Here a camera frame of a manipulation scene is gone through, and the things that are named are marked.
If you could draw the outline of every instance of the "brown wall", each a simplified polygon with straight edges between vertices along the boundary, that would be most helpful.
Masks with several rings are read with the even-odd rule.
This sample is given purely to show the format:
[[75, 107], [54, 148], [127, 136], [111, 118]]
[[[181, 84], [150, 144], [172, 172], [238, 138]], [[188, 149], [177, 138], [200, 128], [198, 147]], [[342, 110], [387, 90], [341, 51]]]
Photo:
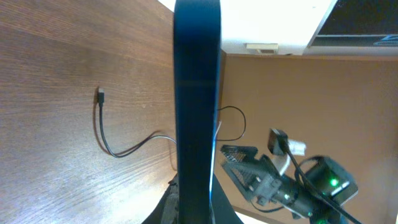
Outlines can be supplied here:
[[[328, 155], [354, 175], [359, 193], [345, 205], [354, 217], [363, 223], [395, 221], [389, 217], [397, 214], [392, 207], [398, 183], [397, 61], [228, 56], [225, 69], [222, 106], [240, 107], [248, 122], [245, 136], [231, 144], [256, 146], [270, 156], [269, 128], [283, 129], [307, 143], [307, 157]], [[240, 114], [223, 111], [221, 117], [218, 137], [239, 136]], [[258, 213], [222, 170], [221, 160], [217, 153], [215, 172], [231, 203]], [[287, 174], [293, 170], [291, 165]], [[292, 220], [286, 210], [266, 216], [308, 223]]]

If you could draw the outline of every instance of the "green light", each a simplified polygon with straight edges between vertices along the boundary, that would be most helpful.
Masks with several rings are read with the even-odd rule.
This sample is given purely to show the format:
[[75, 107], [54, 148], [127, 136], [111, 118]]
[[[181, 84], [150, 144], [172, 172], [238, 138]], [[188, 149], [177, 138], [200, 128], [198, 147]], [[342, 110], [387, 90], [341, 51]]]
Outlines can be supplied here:
[[331, 179], [330, 180], [330, 184], [334, 187], [336, 187], [338, 185], [338, 180], [337, 179]]

